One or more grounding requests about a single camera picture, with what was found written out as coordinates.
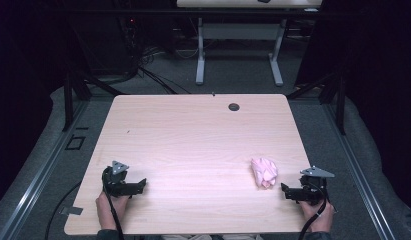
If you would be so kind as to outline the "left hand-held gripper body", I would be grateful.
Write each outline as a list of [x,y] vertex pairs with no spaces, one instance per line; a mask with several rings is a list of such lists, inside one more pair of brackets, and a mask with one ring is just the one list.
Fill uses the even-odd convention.
[[114,196],[131,196],[135,194],[133,184],[125,182],[128,165],[113,161],[102,173],[102,185],[105,193]]

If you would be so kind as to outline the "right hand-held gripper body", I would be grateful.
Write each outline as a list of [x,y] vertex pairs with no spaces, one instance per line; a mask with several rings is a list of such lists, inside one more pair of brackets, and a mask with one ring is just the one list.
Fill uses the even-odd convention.
[[334,178],[335,175],[326,170],[312,166],[301,170],[300,183],[302,186],[302,197],[300,201],[309,202],[317,205],[321,200],[328,197],[327,179]]

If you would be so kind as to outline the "pink cloth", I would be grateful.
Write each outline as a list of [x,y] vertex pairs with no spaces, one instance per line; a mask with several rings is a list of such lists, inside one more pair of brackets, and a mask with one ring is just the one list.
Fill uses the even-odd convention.
[[258,187],[268,189],[276,183],[278,169],[272,160],[266,158],[253,158],[251,168],[255,183]]

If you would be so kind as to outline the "person's right hand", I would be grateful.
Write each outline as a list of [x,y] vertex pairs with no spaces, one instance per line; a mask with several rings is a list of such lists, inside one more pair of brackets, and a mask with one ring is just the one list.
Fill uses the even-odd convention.
[[299,205],[302,208],[306,220],[316,217],[310,226],[306,228],[308,232],[330,232],[335,212],[330,202],[322,201],[318,205],[312,206],[308,202],[300,201]]

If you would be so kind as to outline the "person's left hand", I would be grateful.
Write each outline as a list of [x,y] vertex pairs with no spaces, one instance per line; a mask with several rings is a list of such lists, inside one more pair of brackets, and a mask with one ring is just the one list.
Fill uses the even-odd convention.
[[99,224],[102,230],[116,230],[117,224],[111,212],[111,207],[114,207],[117,217],[122,220],[125,216],[128,196],[120,196],[107,198],[104,192],[101,192],[95,203],[97,207],[97,215]]

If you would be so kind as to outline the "grey tape strip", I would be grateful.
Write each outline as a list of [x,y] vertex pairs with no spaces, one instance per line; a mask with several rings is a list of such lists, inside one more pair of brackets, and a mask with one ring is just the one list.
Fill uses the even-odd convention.
[[60,214],[62,215],[80,215],[83,212],[82,208],[79,207],[74,207],[74,206],[69,206],[69,207],[62,207],[61,210],[59,211]]

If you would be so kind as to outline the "black tape square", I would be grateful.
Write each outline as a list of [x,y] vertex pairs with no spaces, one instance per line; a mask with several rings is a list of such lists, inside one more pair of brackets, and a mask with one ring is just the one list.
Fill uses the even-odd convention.
[[80,150],[85,142],[85,136],[72,135],[65,147],[66,150]]

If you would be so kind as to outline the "person's legs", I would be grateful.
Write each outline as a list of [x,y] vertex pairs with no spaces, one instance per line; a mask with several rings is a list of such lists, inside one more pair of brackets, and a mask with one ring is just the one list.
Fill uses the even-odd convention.
[[260,234],[162,235],[162,240],[264,240]]

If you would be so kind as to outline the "black metal stand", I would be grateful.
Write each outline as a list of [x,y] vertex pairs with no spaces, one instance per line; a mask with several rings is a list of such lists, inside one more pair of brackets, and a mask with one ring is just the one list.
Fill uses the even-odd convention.
[[65,108],[63,130],[68,131],[75,120],[73,94],[76,94],[81,101],[89,101],[92,93],[87,86],[88,83],[99,87],[112,96],[123,95],[123,92],[111,87],[90,73],[77,33],[67,22],[64,23],[62,29],[62,53],[62,59],[67,71],[63,85]]
[[309,92],[317,86],[322,86],[323,89],[318,96],[318,101],[321,104],[330,104],[333,100],[335,100],[335,126],[342,135],[346,134],[344,128],[344,113],[346,102],[345,74],[348,70],[350,57],[350,53],[345,53],[342,57],[342,60],[336,65],[333,71],[314,82],[305,84],[303,87],[300,87],[298,90],[287,95],[287,98],[289,100],[293,100]]

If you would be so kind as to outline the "white desk with metal legs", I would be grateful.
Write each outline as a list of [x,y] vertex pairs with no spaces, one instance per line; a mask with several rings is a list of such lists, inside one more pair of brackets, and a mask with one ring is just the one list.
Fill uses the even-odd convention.
[[[305,13],[317,11],[323,0],[177,0],[177,6],[186,10],[281,10],[288,13],[299,10]],[[278,65],[278,56],[286,29],[286,18],[275,23],[240,23],[222,20],[209,22],[198,18],[198,63],[196,83],[202,85],[205,75],[204,40],[272,40],[273,51],[268,55],[269,64],[276,86],[282,86],[283,80]]]

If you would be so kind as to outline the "aluminium floor rail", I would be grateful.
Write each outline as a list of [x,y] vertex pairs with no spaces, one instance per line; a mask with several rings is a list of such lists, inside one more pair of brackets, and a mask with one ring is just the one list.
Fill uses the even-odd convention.
[[358,162],[358,159],[348,141],[347,136],[343,135],[336,125],[334,110],[330,105],[325,104],[322,105],[322,109],[325,112],[330,126],[335,132],[335,135],[346,155],[346,164],[348,166],[348,171],[350,172],[350,175],[356,185],[356,188],[361,196],[361,199],[373,222],[380,240],[398,240],[386,219],[379,201],[376,199],[376,196],[374,195],[367,181],[367,178]]
[[[59,107],[32,153],[0,202],[0,240],[84,240],[65,233],[68,216],[59,213],[72,206],[84,176],[101,122],[101,109],[93,102],[76,106],[75,120],[61,130]],[[76,127],[89,127],[76,130]],[[66,150],[72,135],[85,136],[80,150]]]

